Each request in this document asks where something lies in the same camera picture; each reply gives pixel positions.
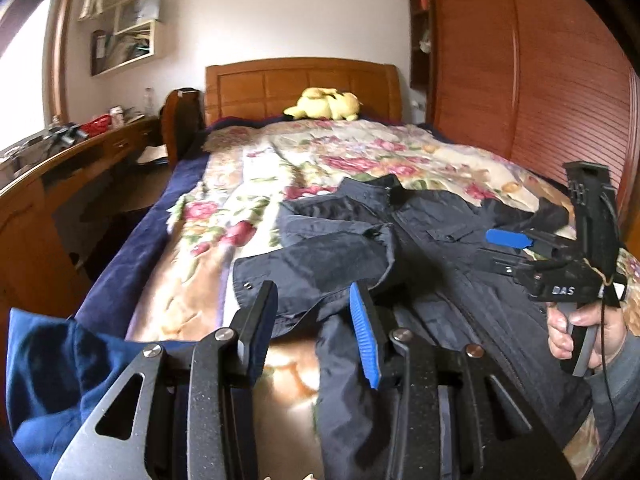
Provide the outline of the blue cloth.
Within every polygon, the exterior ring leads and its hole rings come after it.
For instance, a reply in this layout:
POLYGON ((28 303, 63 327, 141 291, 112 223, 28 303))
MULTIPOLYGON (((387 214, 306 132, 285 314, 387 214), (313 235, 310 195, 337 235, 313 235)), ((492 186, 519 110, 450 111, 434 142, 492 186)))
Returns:
POLYGON ((140 344, 12 310, 2 478, 200 478, 191 356, 188 342, 140 344))

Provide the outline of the wooden desk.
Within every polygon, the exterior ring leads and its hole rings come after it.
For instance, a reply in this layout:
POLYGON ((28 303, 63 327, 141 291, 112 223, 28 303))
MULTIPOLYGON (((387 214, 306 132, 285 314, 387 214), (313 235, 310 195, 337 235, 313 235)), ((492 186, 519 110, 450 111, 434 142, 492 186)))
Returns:
POLYGON ((156 117, 58 153, 1 190, 1 323, 13 308, 66 318, 92 286, 84 268, 120 214, 148 210, 169 170, 138 164, 156 117))

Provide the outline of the dark navy jacket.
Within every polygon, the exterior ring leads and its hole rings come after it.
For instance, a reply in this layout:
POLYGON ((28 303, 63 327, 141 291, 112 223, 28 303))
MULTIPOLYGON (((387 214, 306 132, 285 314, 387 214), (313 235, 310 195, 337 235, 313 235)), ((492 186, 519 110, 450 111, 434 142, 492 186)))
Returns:
POLYGON ((589 386, 552 358, 542 305, 474 263, 489 229, 554 232, 567 221, 567 210, 548 200, 535 212, 498 200, 473 206, 445 191, 408 190, 391 175, 345 179, 331 194, 281 205, 280 248, 239 259, 233 288, 245 308, 272 281, 279 296, 273 333, 317 332, 326 478, 381 478, 390 447, 390 400, 369 388, 359 363, 348 313, 353 282, 366 284, 375 304, 431 344, 483 346, 555 442, 570 443, 590 412, 589 386))

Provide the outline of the wooden slatted wardrobe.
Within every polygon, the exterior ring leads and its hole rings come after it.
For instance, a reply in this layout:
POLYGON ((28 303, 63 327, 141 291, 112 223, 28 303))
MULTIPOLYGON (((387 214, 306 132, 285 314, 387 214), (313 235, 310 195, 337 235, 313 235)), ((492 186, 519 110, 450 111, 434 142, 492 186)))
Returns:
POLYGON ((562 181, 610 168, 623 231, 639 223, 639 78, 586 0, 409 0, 409 84, 450 140, 562 181))

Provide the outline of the floral bed blanket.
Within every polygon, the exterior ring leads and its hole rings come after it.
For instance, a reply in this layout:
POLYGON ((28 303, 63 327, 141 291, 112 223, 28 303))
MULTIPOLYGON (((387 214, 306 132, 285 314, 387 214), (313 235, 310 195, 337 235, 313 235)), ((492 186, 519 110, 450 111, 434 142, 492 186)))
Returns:
POLYGON ((388 396, 359 362, 348 289, 365 282, 394 321, 431 344, 482 344, 562 448, 577 477, 608 454, 639 404, 639 312, 588 308, 603 323, 586 377, 565 374, 560 312, 480 269, 489 229, 570 234, 566 191, 501 157, 416 126, 276 122, 212 132, 198 170, 160 200, 167 243, 126 336, 198 340, 279 289, 256 431, 265 474, 379 479, 390 450, 388 396))

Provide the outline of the white wall shelf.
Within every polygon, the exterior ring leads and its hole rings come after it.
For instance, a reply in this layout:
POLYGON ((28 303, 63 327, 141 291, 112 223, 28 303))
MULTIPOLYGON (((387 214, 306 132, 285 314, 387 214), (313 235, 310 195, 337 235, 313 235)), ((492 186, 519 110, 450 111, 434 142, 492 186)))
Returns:
POLYGON ((160 55, 163 0, 104 0, 104 11, 81 22, 93 22, 90 74, 115 73, 160 55))

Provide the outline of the wooden bed headboard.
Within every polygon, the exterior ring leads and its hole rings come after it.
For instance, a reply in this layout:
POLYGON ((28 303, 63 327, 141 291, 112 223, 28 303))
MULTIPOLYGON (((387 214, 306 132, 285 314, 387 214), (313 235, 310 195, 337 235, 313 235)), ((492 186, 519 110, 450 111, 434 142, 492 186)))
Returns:
POLYGON ((402 119, 397 68, 347 58, 266 58, 209 66, 204 116, 209 125, 225 117, 276 117, 309 87, 356 94, 364 117, 383 122, 402 119))

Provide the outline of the wooden chair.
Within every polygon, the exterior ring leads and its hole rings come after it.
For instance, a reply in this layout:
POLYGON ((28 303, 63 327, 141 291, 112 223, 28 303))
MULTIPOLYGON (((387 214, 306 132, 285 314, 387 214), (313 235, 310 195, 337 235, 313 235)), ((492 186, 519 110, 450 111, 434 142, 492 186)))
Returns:
POLYGON ((160 110, 160 133, 171 170, 184 159, 196 135, 205 128, 201 94, 194 88, 172 90, 160 110))

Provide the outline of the red basket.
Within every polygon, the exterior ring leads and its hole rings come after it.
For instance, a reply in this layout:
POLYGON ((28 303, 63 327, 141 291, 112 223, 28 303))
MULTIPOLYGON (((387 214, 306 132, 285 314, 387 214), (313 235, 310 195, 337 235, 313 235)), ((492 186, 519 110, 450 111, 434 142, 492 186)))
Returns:
POLYGON ((111 128, 112 118, 110 114, 102 114, 80 126, 80 130, 89 138, 93 138, 94 136, 107 132, 111 128))

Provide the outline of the clear plastic bottle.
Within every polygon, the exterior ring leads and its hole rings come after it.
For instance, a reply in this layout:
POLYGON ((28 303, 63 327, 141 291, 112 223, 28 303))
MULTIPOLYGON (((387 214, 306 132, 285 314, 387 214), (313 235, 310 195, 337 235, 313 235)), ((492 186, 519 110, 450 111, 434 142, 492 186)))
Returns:
POLYGON ((146 87, 143 93, 143 111, 146 116, 155 115, 154 89, 146 87))

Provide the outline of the navy bed sheet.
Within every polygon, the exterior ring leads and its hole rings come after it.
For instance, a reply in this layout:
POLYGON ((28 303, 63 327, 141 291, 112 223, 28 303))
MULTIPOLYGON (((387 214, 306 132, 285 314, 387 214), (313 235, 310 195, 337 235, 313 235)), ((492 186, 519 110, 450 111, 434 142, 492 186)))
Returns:
POLYGON ((74 315, 77 323, 92 332, 126 336, 144 286, 168 243, 169 209, 201 180, 207 161, 201 153, 178 162, 160 199, 89 290, 74 315))

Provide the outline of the yellow plush toy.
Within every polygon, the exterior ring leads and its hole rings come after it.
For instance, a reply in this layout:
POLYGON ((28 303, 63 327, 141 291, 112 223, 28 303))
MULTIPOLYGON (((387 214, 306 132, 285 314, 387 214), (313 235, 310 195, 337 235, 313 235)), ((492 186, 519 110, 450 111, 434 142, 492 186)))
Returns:
POLYGON ((307 88, 294 106, 283 111, 294 119, 357 120, 361 103, 350 92, 332 88, 307 88))

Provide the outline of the window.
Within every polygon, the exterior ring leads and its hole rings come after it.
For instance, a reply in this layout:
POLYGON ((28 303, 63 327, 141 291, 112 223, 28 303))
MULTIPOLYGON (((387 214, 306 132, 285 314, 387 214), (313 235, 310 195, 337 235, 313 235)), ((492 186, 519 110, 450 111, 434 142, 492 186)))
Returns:
POLYGON ((44 128, 42 70, 51 0, 43 0, 1 57, 1 148, 44 128))

